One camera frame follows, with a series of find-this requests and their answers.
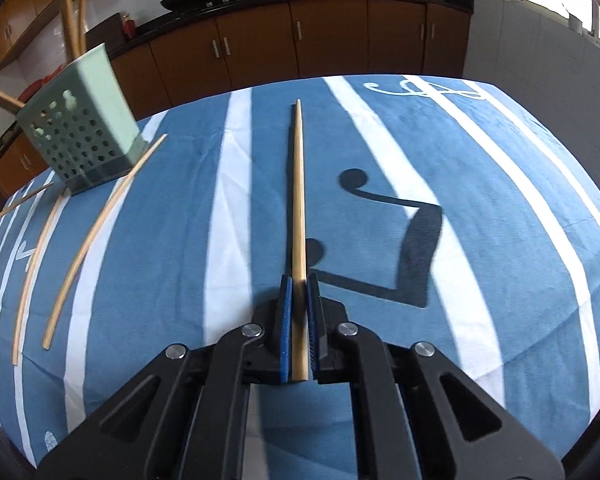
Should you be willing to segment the wooden chopstick trio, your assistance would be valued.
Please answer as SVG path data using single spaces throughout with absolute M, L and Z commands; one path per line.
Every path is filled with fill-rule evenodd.
M 36 280 L 36 277 L 38 276 L 38 271 L 40 270 L 40 266 L 44 258 L 44 254 L 46 252 L 48 243 L 50 242 L 50 238 L 53 235 L 53 230 L 55 229 L 55 226 L 57 226 L 59 216 L 61 215 L 64 207 L 66 206 L 69 197 L 70 191 L 68 190 L 68 188 L 65 188 L 59 194 L 57 200 L 55 200 L 55 203 L 53 204 L 52 210 L 47 216 L 47 219 L 45 221 L 41 234 L 38 237 L 38 241 L 36 242 L 34 251 L 32 252 L 32 256 L 29 261 L 29 266 L 26 273 L 26 277 L 24 278 L 23 288 L 20 295 L 20 301 L 17 310 L 16 324 L 14 329 L 14 340 L 12 341 L 13 367 L 18 366 L 20 362 L 23 338 L 24 333 L 26 332 L 26 324 L 29 316 L 30 303 L 34 289 L 34 282 Z
M 51 188 L 53 185 L 54 185 L 53 182 L 46 183 L 46 184 L 40 186 L 39 188 L 36 188 L 34 191 L 26 194 L 25 196 L 20 197 L 19 200 L 15 200 L 11 205 L 5 207 L 0 212 L 0 220 L 1 220 L 1 218 L 5 217 L 6 214 L 9 214 L 10 212 L 12 212 L 13 210 L 15 210 L 20 205 L 24 204 L 25 202 L 27 202 L 31 198 L 37 196 L 38 194 L 46 191 L 48 188 Z

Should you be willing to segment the green perforated utensil holder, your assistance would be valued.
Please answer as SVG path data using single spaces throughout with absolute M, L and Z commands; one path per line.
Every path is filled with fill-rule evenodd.
M 16 118 L 73 194 L 127 174 L 148 148 L 103 44 L 69 63 Z

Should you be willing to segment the red bottle on counter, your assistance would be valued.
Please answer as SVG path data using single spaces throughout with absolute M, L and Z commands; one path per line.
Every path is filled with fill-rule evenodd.
M 122 15 L 122 28 L 127 40 L 135 38 L 135 21 L 127 13 Z

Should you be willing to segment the lower wooden kitchen cabinets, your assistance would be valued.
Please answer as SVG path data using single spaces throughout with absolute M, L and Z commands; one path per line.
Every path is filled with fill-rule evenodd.
M 112 58 L 135 118 L 258 84 L 328 75 L 462 76 L 472 0 L 292 0 L 140 40 Z

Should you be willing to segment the wooden chopstick group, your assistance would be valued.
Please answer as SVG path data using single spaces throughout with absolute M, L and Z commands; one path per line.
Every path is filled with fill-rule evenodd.
M 294 103 L 292 132 L 291 277 L 294 282 L 292 308 L 292 363 L 294 382 L 309 379 L 309 336 L 306 326 L 306 200 L 304 199 L 304 149 L 302 105 Z
M 80 54 L 86 52 L 86 14 L 87 14 L 87 0 L 79 0 L 78 5 L 78 44 L 80 48 Z

